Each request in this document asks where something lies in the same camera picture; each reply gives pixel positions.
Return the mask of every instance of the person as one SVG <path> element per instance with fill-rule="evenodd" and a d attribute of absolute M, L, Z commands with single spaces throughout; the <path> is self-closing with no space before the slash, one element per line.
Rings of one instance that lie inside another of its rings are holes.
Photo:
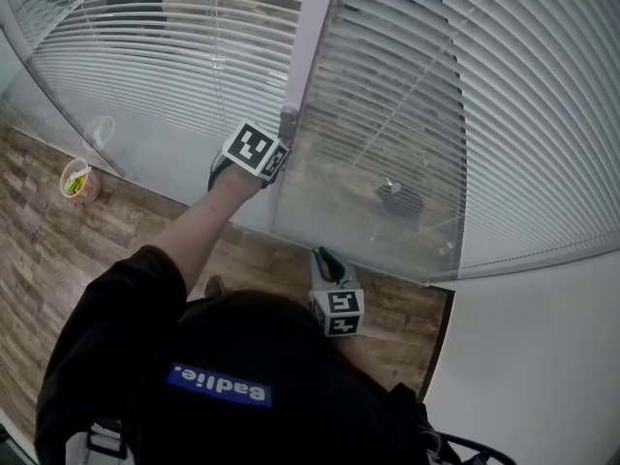
<path fill-rule="evenodd" d="M 358 340 L 325 338 L 301 304 L 226 293 L 217 278 L 187 302 L 218 236 L 260 188 L 227 167 L 150 244 L 88 285 L 39 396 L 43 465 L 108 456 L 113 447 L 97 445 L 107 432 L 121 436 L 111 463 L 428 463 L 423 405 Z"/>

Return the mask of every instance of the white wall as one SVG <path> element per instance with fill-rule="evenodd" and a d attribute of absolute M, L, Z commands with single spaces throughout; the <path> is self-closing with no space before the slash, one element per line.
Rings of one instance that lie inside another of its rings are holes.
<path fill-rule="evenodd" d="M 620 444 L 620 251 L 439 286 L 456 297 L 431 423 L 519 465 L 605 464 Z"/>

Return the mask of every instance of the hand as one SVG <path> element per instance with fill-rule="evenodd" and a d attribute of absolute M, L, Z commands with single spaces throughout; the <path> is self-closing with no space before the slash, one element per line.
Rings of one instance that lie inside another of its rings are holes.
<path fill-rule="evenodd" d="M 262 179 L 237 164 L 226 167 L 213 183 L 214 190 L 216 188 L 225 190 L 228 195 L 237 198 L 240 202 L 250 200 L 262 187 Z"/>

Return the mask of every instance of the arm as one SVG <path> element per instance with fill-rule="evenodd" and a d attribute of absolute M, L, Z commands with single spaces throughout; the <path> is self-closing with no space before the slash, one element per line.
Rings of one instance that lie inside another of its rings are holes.
<path fill-rule="evenodd" d="M 336 348 L 358 370 L 369 376 L 387 391 L 392 391 L 398 386 L 398 379 L 390 374 L 382 364 L 368 353 L 363 346 L 363 341 L 357 336 L 334 338 Z"/>
<path fill-rule="evenodd" d="M 191 292 L 222 230 L 244 202 L 261 189 L 262 181 L 232 165 L 215 180 L 213 189 L 152 241 L 174 262 Z"/>
<path fill-rule="evenodd" d="M 35 447 L 42 464 L 64 463 L 67 440 L 93 420 L 122 417 L 220 232 L 260 186 L 240 168 L 224 170 L 151 245 L 88 285 L 60 333 L 39 394 Z"/>

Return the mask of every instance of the white blinds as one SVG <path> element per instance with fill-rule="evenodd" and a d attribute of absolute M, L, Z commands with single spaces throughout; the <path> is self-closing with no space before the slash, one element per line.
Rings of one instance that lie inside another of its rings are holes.
<path fill-rule="evenodd" d="M 620 0 L 340 0 L 276 231 L 419 280 L 619 246 L 619 17 Z"/>
<path fill-rule="evenodd" d="M 43 13 L 52 4 L 70 9 L 43 37 L 39 24 L 26 35 L 37 46 L 31 66 L 51 91 L 216 139 L 244 117 L 277 131 L 301 0 L 24 0 L 14 8 L 35 1 L 46 2 Z M 39 14 L 22 19 L 24 32 Z"/>

